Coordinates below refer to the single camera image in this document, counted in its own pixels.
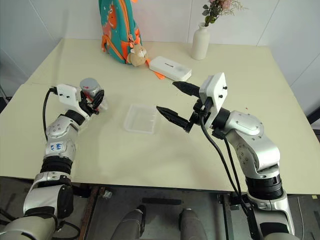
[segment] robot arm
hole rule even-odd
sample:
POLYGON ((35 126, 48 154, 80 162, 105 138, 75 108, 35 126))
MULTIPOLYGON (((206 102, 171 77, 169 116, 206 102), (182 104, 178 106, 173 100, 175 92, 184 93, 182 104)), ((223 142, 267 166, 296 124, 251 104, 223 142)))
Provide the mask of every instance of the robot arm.
POLYGON ((80 91, 66 84, 54 88, 53 92, 68 110, 46 129, 43 163, 24 200, 24 217, 9 223, 0 232, 1 239, 50 240, 62 227, 62 220, 73 212, 70 173, 76 153, 76 138, 92 114, 99 113, 97 108, 104 98, 104 90, 97 82, 94 84, 94 95, 85 88, 80 91))
POLYGON ((280 178, 279 149, 265 135, 262 122, 255 116, 222 108, 228 95, 224 73, 209 76, 201 87, 186 82, 173 82, 173 85, 198 97, 190 119, 157 106, 159 112, 187 133, 194 124, 201 125, 204 132, 213 129, 214 137, 227 140, 235 149, 248 187, 249 204, 244 210, 251 237, 263 239, 272 233, 287 233, 296 239, 287 194, 280 178))

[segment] clear plastic container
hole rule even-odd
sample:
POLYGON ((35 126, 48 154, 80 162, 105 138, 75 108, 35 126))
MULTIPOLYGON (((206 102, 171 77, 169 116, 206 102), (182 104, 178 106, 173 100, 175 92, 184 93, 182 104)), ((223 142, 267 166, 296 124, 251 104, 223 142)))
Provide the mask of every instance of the clear plastic container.
POLYGON ((129 132, 153 134, 157 112, 155 106, 131 104, 124 121, 124 129, 129 132))

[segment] teal backpack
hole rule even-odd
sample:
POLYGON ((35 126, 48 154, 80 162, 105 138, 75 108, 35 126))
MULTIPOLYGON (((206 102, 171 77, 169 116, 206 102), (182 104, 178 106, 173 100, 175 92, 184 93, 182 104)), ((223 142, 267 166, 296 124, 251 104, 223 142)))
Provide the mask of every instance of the teal backpack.
POLYGON ((99 0, 99 10, 103 30, 102 50, 120 63, 128 64, 130 50, 135 44, 142 44, 130 0, 99 0))

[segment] white vase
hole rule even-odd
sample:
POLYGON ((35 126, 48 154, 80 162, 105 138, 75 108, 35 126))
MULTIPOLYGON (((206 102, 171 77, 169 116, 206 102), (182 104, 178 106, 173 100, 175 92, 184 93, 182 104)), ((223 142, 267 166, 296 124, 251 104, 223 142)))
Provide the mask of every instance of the white vase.
POLYGON ((206 57, 210 40, 208 26, 204 22, 199 24, 199 29, 193 35, 191 57, 195 60, 202 60, 206 57))

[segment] white wall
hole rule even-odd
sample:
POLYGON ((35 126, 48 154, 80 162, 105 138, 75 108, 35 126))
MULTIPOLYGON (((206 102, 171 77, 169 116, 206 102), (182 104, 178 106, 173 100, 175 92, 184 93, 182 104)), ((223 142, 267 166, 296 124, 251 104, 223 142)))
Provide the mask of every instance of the white wall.
MULTIPOLYGON (((138 0, 144 41, 192 42, 207 0, 138 0)), ((210 26, 211 43, 269 46, 306 114, 320 106, 320 1, 242 0, 210 26)), ((60 38, 100 39, 98 0, 0 0, 1 85, 12 95, 60 38)))

